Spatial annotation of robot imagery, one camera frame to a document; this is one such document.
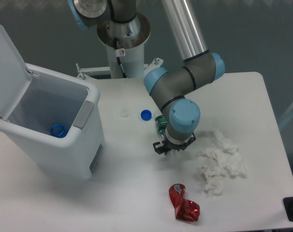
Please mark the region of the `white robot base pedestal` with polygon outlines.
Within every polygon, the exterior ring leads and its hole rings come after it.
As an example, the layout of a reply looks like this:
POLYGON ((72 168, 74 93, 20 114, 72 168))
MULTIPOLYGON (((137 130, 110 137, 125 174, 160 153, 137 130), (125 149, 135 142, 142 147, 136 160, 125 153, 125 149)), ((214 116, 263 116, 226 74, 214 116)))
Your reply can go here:
POLYGON ((87 75, 104 74, 109 74, 112 79, 144 78, 163 64, 161 58, 154 58, 150 64, 145 64, 144 45, 150 36, 150 24, 141 13, 127 23, 117 23, 111 19, 99 23, 97 34, 106 47, 109 66, 81 69, 76 64, 78 76, 83 79, 87 75))

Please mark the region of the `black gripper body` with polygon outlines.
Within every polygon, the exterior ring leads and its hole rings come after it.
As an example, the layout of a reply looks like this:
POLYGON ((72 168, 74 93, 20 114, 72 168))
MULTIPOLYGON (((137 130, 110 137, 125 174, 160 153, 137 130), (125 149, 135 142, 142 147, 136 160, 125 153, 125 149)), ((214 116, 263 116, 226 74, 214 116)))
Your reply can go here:
POLYGON ((172 151, 172 150, 180 151, 180 150, 181 150, 181 145, 182 145, 185 141, 180 141, 180 144, 175 144, 175 143, 169 141, 168 138, 165 138, 165 139, 163 140, 163 142, 164 142, 165 144, 167 144, 167 145, 170 147, 171 151, 172 151))

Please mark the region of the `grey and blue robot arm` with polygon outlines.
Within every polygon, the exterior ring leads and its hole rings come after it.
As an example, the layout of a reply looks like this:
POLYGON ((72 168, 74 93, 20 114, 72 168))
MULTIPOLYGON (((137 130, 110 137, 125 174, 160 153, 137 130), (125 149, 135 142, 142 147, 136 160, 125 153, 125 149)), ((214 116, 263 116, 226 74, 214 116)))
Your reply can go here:
POLYGON ((162 2, 184 65, 168 72, 158 64, 144 68, 144 44, 150 36, 147 18, 134 0, 71 0, 77 24, 97 27, 105 45, 112 78, 142 77, 144 85, 167 121, 164 139, 153 145, 158 154, 185 150, 195 141, 200 120, 198 105, 186 95, 210 84, 225 73, 219 54, 209 52, 194 10, 188 0, 162 2))

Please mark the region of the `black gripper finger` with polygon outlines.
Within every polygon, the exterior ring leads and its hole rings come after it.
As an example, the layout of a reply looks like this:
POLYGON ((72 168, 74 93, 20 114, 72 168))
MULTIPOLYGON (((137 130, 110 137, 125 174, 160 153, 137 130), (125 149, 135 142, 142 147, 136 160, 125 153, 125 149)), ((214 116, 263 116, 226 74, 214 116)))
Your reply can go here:
POLYGON ((188 146, 190 146, 194 141, 196 141, 196 137, 195 134, 193 133, 189 139, 187 141, 185 141, 182 145, 181 145, 181 150, 185 150, 187 149, 188 146))
POLYGON ((155 142, 153 143, 153 148, 155 150, 156 153, 160 154, 165 154, 167 155, 167 153, 169 151, 171 151, 170 147, 165 144, 164 142, 155 142))

